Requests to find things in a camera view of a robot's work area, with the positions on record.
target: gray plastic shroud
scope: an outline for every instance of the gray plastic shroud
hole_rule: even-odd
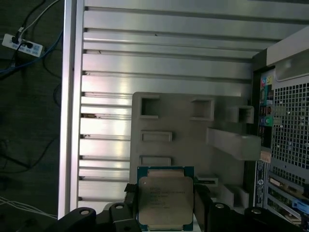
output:
[[[228,112],[245,106],[241,97],[137,92],[132,100],[130,183],[137,182],[137,167],[146,157],[166,157],[171,166],[194,166],[195,175],[215,174],[220,183],[242,185],[244,161],[249,149],[239,156],[229,154],[222,137],[214,147],[207,144],[207,129],[245,133],[245,123],[231,122]]]
[[[261,138],[258,136],[207,128],[206,137],[208,145],[231,154],[238,160],[259,160],[261,157]]]

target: cable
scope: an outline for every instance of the cable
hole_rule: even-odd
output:
[[[22,68],[15,68],[12,71],[7,72],[6,74],[3,74],[2,76],[0,76],[0,81],[3,81],[4,79],[8,78],[9,76],[13,75],[14,73],[20,70],[22,70]]]
[[[11,70],[14,70],[14,69],[19,69],[19,68],[23,68],[23,67],[26,67],[26,66],[29,66],[39,60],[41,60],[42,58],[44,58],[48,53],[50,53],[52,50],[54,50],[54,48],[57,46],[58,42],[60,41],[61,37],[62,37],[62,34],[63,34],[63,31],[59,34],[59,37],[57,38],[56,42],[42,55],[40,56],[39,58],[33,60],[33,61],[30,61],[28,63],[25,63],[25,64],[22,64],[22,65],[19,65],[19,66],[16,66],[16,67],[13,67],[13,68],[8,68],[8,69],[4,69],[4,70],[0,70],[0,73],[6,73],[8,71],[11,71]]]
[[[61,75],[58,75],[58,74],[56,74],[56,73],[53,73],[52,71],[50,71],[50,70],[47,68],[47,66],[46,66],[46,58],[47,58],[47,56],[45,56],[45,57],[42,59],[43,68],[44,68],[49,74],[51,74],[52,76],[55,76],[55,77],[61,79]]]
[[[17,54],[18,50],[20,49],[20,47],[21,47],[22,45],[25,45],[25,44],[28,44],[28,43],[27,43],[27,42],[22,42],[22,43],[20,43],[20,45],[19,45],[19,46],[17,47],[17,49],[14,51],[14,53],[13,53],[13,55],[12,55],[12,58],[11,58],[9,64],[8,64],[8,66],[6,67],[6,69],[9,69],[9,68],[11,67],[12,62],[13,62],[14,58],[16,57],[16,54]]]
[[[24,204],[24,203],[20,203],[20,202],[16,202],[16,201],[10,201],[4,197],[0,197],[0,201],[2,202],[0,205],[2,204],[10,204],[10,205],[14,205],[16,207],[18,207],[19,209],[27,209],[27,210],[32,210],[32,211],[36,211],[36,212],[39,212],[39,213],[43,213],[43,214],[48,214],[48,213],[45,213],[44,211],[32,206],[32,205],[28,205],[28,204]]]
[[[50,217],[50,218],[57,219],[56,215],[45,213],[44,211],[37,209],[37,208],[35,208],[34,206],[31,206],[31,205],[27,205],[27,204],[16,202],[16,201],[10,201],[10,200],[8,200],[4,197],[0,197],[0,202],[2,202],[2,203],[0,203],[0,205],[8,204],[8,205],[10,205],[10,206],[12,206],[16,209],[20,209],[20,210],[23,210],[23,211],[27,211],[27,212],[31,212],[31,213],[35,213],[35,214],[40,214],[40,215],[44,215],[44,216],[47,216],[47,217]]]
[[[21,170],[21,171],[16,171],[16,172],[5,172],[5,171],[1,171],[0,173],[5,173],[5,174],[16,174],[16,173],[24,173],[24,172],[27,172],[29,170],[31,170],[32,168],[34,168],[42,159],[43,157],[45,156],[48,148],[53,144],[53,142],[58,139],[59,136],[56,136],[55,138],[53,138],[48,144],[47,146],[45,147],[44,151],[42,152],[42,154],[40,155],[40,157],[37,159],[37,161],[35,161],[29,168],[27,169],[24,169],[24,170]]]
[[[61,89],[61,84],[57,85],[53,92],[54,103],[60,108],[61,104],[57,101],[57,93]]]
[[[26,16],[26,18],[24,19],[24,21],[23,21],[23,23],[22,23],[22,25],[21,25],[21,28],[25,28],[25,27],[26,27],[29,17],[30,17],[39,7],[41,7],[45,2],[46,2],[46,0],[43,0],[42,2],[40,2],[38,5],[36,5],[36,6],[29,12],[29,14],[28,14],[28,15]],[[19,30],[18,30],[17,33],[16,33],[16,35],[15,35],[16,38],[19,38],[19,33],[20,33],[20,32],[19,32]]]
[[[43,0],[41,3],[39,3],[37,6],[35,6],[35,7],[29,12],[29,14],[26,16],[26,18],[25,18],[23,24],[21,25],[23,28],[26,26],[29,17],[30,17],[40,6],[42,6],[45,2],[46,2],[46,0]]]
[[[60,0],[56,0],[56,1],[52,2],[49,6],[47,6],[47,7],[45,8],[45,10],[43,10],[42,13],[40,13],[39,16],[38,16],[28,27],[26,27],[25,29],[23,29],[23,31],[22,31],[22,32],[20,33],[20,35],[19,35],[19,38],[22,38],[23,34],[24,34],[30,27],[32,27],[32,26],[35,24],[35,22],[38,21],[38,20],[42,17],[42,15],[45,14],[45,12],[46,12],[49,8],[51,8],[54,4],[56,4],[56,3],[59,2],[59,1],[60,1]]]

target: metal frame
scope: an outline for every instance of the metal frame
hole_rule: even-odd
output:
[[[129,161],[134,92],[248,99],[250,56],[303,28],[308,10],[247,0],[66,0],[59,218],[122,198],[128,170],[115,165]],[[90,162],[79,170],[81,158],[95,171]]]
[[[300,63],[301,59],[304,58],[304,56],[308,55],[308,45],[304,42],[306,41],[306,38],[309,36],[309,27],[306,27],[302,29],[301,31],[291,35],[290,37],[280,41],[279,43],[269,47],[263,52],[260,52],[253,58],[253,67],[255,67],[254,71],[255,73],[258,72],[263,72],[265,70],[271,69],[275,67],[274,75],[273,75],[273,81],[272,81],[272,89],[274,90],[274,107],[277,107],[278,105],[286,108],[291,108],[292,104],[290,103],[291,100],[290,97],[292,95],[288,94],[278,94],[278,92],[282,92],[283,88],[287,90],[292,90],[296,89],[295,85],[303,85],[305,83],[308,83],[308,69],[306,68],[301,68],[302,66],[305,67],[305,64]],[[284,66],[286,65],[286,62],[292,63],[293,66],[291,65],[290,69],[288,70],[288,73],[290,76],[284,76],[282,79],[278,79],[276,77],[276,73],[284,73]],[[279,119],[282,118],[282,126],[291,126],[294,124],[294,122],[287,121],[285,120],[286,114],[283,114],[280,111],[274,110],[274,116],[278,117]],[[305,183],[309,181],[308,178],[308,165],[306,163],[303,163],[304,161],[306,162],[306,159],[298,159],[300,157],[301,152],[298,152],[298,150],[295,150],[295,152],[289,153],[290,157],[288,158],[282,158],[282,154],[286,153],[278,153],[276,150],[276,146],[282,145],[285,143],[286,140],[290,139],[291,134],[297,133],[293,131],[287,133],[287,136],[283,136],[283,138],[276,139],[274,138],[274,129],[277,129],[280,127],[278,124],[274,124],[273,126],[273,135],[272,135],[272,157],[271,157],[271,163],[269,165],[269,170],[267,174],[267,179],[268,177],[274,178],[275,180],[278,180],[288,186],[291,186],[295,188],[298,191],[304,191],[304,186],[299,185],[298,183],[300,181],[304,181]],[[279,176],[278,174],[275,174],[274,171],[280,169],[282,171],[282,175],[284,176]],[[278,194],[282,195],[283,197],[289,199],[290,201],[295,200],[296,198],[293,197],[292,195],[288,194],[287,192],[281,190],[280,188],[274,186],[271,183],[266,182],[266,197],[265,197],[265,206],[267,209],[269,209],[271,212],[274,214],[278,215],[278,212],[276,212],[274,209],[272,209],[269,205],[267,205],[268,199],[272,200],[275,202],[277,205],[279,205],[281,208],[285,209],[287,212],[291,213],[298,219],[301,219],[301,215],[297,213],[295,210],[293,210],[291,207],[285,205],[284,203],[280,202],[273,196],[271,196],[268,193],[268,188],[271,188],[272,190],[276,191]]]
[[[301,228],[296,228],[263,208],[249,207],[242,215],[224,203],[213,203],[206,186],[195,185],[194,189],[194,197],[192,196],[194,198],[193,213],[196,217],[193,218],[193,223],[190,225],[193,225],[193,229],[188,225],[178,226],[179,229],[182,227],[184,231],[193,230],[197,232],[204,231],[206,228],[210,232],[222,232],[229,228],[229,231],[234,232],[244,231],[249,227],[255,228],[256,231],[274,228],[281,232],[301,231]],[[124,202],[113,203],[99,214],[89,207],[74,209],[45,231],[141,232],[148,230],[146,225],[141,225],[138,221],[140,217],[140,214],[137,214],[136,211],[139,199],[138,186],[127,184],[125,191]],[[167,229],[175,227],[167,224],[163,226]]]
[[[281,217],[282,219],[290,222],[287,218],[285,218],[284,216],[282,216],[280,213],[278,213],[276,210],[274,210],[272,207],[270,207],[269,205],[266,206],[266,209],[268,209],[271,213]]]
[[[70,211],[72,128],[72,101],[70,99],[73,92],[76,1],[66,0],[64,12],[58,218],[65,216]]]

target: screw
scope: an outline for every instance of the screw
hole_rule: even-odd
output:
[[[254,213],[254,214],[261,214],[261,213],[262,213],[262,212],[261,212],[260,210],[258,210],[258,209],[253,209],[253,210],[251,210],[251,212]]]
[[[222,205],[222,204],[216,204],[216,207],[219,208],[219,209],[223,209],[223,208],[224,208],[224,205]]]
[[[89,211],[88,211],[88,210],[83,210],[83,211],[81,212],[81,215],[86,215],[86,214],[89,214]]]

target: rectangular slot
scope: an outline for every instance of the rectangular slot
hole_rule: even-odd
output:
[[[268,193],[269,193],[269,195],[273,196],[274,198],[276,198],[281,203],[283,203],[286,206],[292,208],[292,201],[290,199],[284,197],[283,195],[279,194],[278,192],[276,192],[275,190],[271,189],[270,187],[268,187]]]
[[[171,166],[170,157],[140,156],[140,166]]]
[[[269,186],[272,189],[277,189],[277,192],[281,193],[281,195],[284,195],[285,198],[288,198],[291,201],[293,201],[295,198],[304,199],[304,200],[306,199],[306,197],[304,196],[304,191],[297,190],[272,177],[269,177],[268,180],[270,182]]]
[[[226,113],[227,121],[236,123],[253,123],[254,108],[249,105],[235,106],[228,108]]]
[[[190,120],[213,121],[214,99],[194,99],[192,101],[192,116]]]
[[[143,142],[172,142],[172,132],[141,131],[140,139]]]
[[[282,208],[279,204],[277,204],[277,202],[275,202],[275,198],[267,199],[267,204],[276,212],[278,212],[283,218],[286,218],[294,225],[299,225],[301,223],[301,219],[299,217],[296,217],[295,215],[291,214],[291,212]]]
[[[240,186],[223,185],[221,191],[220,200],[235,210],[237,209],[238,212],[242,212],[249,207],[249,194]]]
[[[207,187],[218,187],[218,177],[216,175],[198,175],[198,183]]]
[[[239,108],[239,123],[253,123],[254,108],[245,106]]]
[[[274,174],[273,172],[268,172],[268,175],[269,175],[270,179],[275,179],[277,182],[279,182],[279,185],[275,184],[278,187],[281,187],[281,185],[287,185],[287,186],[292,186],[293,188],[295,188],[299,192],[304,192],[304,188],[302,186],[292,182],[291,180],[288,180],[286,178],[278,176],[278,175]]]
[[[159,95],[148,95],[141,97],[140,118],[159,118]]]

